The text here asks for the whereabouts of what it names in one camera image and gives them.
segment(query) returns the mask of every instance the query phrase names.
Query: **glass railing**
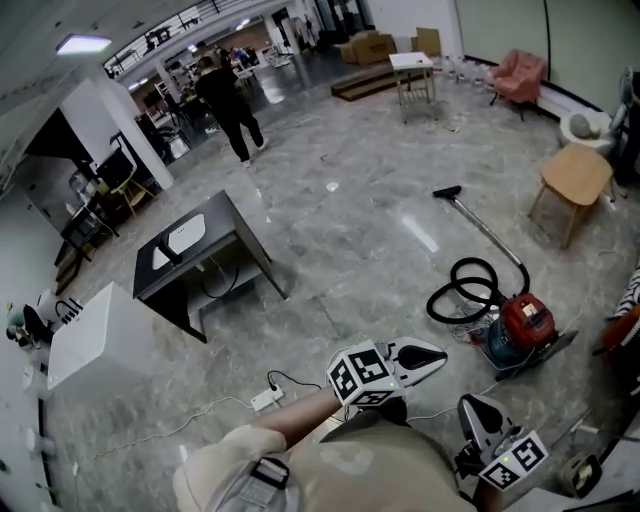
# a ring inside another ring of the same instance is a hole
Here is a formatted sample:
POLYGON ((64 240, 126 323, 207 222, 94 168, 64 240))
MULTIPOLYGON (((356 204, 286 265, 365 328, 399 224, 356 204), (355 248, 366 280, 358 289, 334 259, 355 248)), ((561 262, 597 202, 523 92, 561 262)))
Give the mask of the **glass railing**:
POLYGON ((104 63, 105 69, 114 74, 122 74, 145 55, 168 44, 175 36, 206 25, 216 18, 228 14, 231 9, 242 10, 251 7, 260 0, 205 0, 197 3, 175 16, 163 21, 149 30, 104 63))

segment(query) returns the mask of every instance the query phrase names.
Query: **person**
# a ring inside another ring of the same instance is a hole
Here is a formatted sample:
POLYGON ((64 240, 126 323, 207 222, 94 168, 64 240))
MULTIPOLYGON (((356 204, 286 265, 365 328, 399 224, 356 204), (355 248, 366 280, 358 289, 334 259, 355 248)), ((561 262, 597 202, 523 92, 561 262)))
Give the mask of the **person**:
POLYGON ((616 165, 613 177, 623 188, 637 180, 635 172, 636 160, 640 154, 640 72, 633 74, 633 102, 629 112, 629 137, 624 151, 616 165))
POLYGON ((407 425, 399 398, 301 443, 340 407, 333 389, 321 389, 196 451, 174 475, 180 512, 502 510, 484 481, 473 502, 460 495, 442 449, 407 425))
POLYGON ((258 60, 258 55, 256 54, 256 51, 253 48, 248 46, 247 48, 245 48, 244 51, 246 52, 247 58, 249 59, 249 66, 257 66, 258 64, 260 64, 260 61, 258 60))
POLYGON ((229 137, 231 147, 245 167, 251 165, 249 150, 242 138, 240 124, 249 128, 249 133, 258 150, 263 150, 269 139, 262 136, 258 121, 249 106, 236 92, 234 83, 238 79, 230 69, 223 69, 217 54, 198 61, 201 78, 196 83, 196 94, 204 99, 214 117, 229 137))
POLYGON ((191 77, 179 62, 174 62, 171 65, 171 78, 178 87, 178 91, 181 93, 184 89, 191 86, 191 77))

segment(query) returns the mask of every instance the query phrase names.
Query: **gray tiled floor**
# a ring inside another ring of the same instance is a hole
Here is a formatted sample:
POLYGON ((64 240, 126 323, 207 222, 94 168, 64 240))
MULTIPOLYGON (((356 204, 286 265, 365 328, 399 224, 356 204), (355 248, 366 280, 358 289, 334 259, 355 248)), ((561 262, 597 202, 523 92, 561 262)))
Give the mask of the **gray tiled floor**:
MULTIPOLYGON (((539 168, 557 150, 555 123, 532 112, 522 123, 510 106, 489 107, 490 95, 468 85, 439 79, 437 87, 437 122, 416 117, 404 125, 393 91, 345 103, 328 97, 326 88, 313 89, 260 112, 271 146, 249 170, 239 165, 223 135, 173 164, 176 185, 124 226, 120 239, 100 248, 70 295, 86 301, 112 280, 131 290, 137 249, 224 189, 276 260, 290 299, 282 301, 259 278, 206 312, 209 345, 160 325, 158 372, 148 387, 73 412, 54 398, 48 404, 49 430, 62 447, 54 477, 65 506, 71 509, 74 500, 73 461, 176 428, 216 398, 248 401, 265 388, 269 369, 321 382, 336 349, 367 338, 413 335, 447 350, 448 364, 409 391, 412 415, 433 414, 455 405, 465 392, 489 387, 493 372, 482 355, 424 311, 427 298, 464 256, 494 264, 505 294, 521 286, 517 270, 476 228, 431 197, 433 190, 454 184, 463 186, 465 204, 527 265, 532 290, 554 312, 560 329, 582 311, 571 347, 491 396, 548 444, 588 405, 594 405, 593 424, 616 425, 619 400, 611 376, 590 352, 637 259, 638 202, 619 201, 614 209, 602 201, 570 248, 560 250, 568 222, 564 205, 546 197, 536 223, 526 216, 539 168), (329 191, 329 183, 338 188, 329 191), (603 254, 608 249, 614 254, 603 254)), ((307 392, 283 385, 285 401, 307 392)), ((178 446, 193 451, 251 417, 225 402, 180 434, 86 461, 78 479, 80 501, 85 510, 133 510, 133 504, 139 510, 174 510, 170 478, 180 462, 178 446)), ((461 448, 455 413, 415 426, 450 455, 461 448)), ((592 439, 576 442, 594 449, 592 439)), ((552 462, 509 497, 536 483, 550 487, 553 471, 572 450, 568 441, 559 445, 552 462)))

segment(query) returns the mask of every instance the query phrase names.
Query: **wooden stool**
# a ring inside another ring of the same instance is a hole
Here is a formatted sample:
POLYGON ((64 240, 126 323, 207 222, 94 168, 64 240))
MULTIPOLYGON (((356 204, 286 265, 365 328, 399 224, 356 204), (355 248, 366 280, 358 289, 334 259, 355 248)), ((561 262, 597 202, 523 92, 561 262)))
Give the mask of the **wooden stool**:
POLYGON ((545 164, 541 176, 542 188, 531 205, 529 217, 533 216, 547 189, 571 206, 571 220, 562 244, 565 249, 571 242, 577 223, 611 181, 613 171, 609 162, 593 149, 581 144, 570 144, 545 164))

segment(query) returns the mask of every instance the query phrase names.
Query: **ceiling light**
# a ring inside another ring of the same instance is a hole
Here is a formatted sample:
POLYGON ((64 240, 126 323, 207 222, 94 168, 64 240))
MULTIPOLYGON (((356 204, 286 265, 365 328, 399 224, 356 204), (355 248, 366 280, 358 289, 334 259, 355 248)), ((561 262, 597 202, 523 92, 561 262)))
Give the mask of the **ceiling light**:
POLYGON ((96 36, 67 37, 58 47, 58 55, 71 55, 74 53, 98 53, 111 44, 111 39, 96 36))

